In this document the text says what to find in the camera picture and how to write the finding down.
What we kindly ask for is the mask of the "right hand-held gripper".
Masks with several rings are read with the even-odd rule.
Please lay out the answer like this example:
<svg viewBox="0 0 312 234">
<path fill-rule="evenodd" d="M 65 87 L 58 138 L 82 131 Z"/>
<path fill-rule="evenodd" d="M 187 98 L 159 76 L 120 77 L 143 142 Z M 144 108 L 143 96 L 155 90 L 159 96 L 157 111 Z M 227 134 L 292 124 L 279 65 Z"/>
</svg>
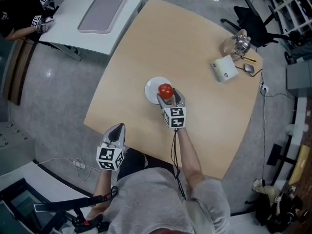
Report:
<svg viewBox="0 0 312 234">
<path fill-rule="evenodd" d="M 158 103 L 162 109 L 162 115 L 165 123 L 170 129 L 185 128 L 186 123 L 186 101 L 184 95 L 176 88 L 173 89 L 175 103 L 177 106 L 168 105 L 160 96 L 156 95 Z"/>
</svg>

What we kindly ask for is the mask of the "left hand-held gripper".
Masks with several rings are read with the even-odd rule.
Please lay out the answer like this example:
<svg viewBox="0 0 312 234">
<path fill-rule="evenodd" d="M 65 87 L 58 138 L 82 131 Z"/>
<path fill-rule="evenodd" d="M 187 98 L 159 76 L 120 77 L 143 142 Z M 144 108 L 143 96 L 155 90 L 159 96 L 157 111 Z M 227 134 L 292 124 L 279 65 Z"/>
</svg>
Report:
<svg viewBox="0 0 312 234">
<path fill-rule="evenodd" d="M 119 123 L 109 128 L 97 146 L 96 161 L 103 170 L 117 171 L 124 161 L 125 124 Z"/>
</svg>

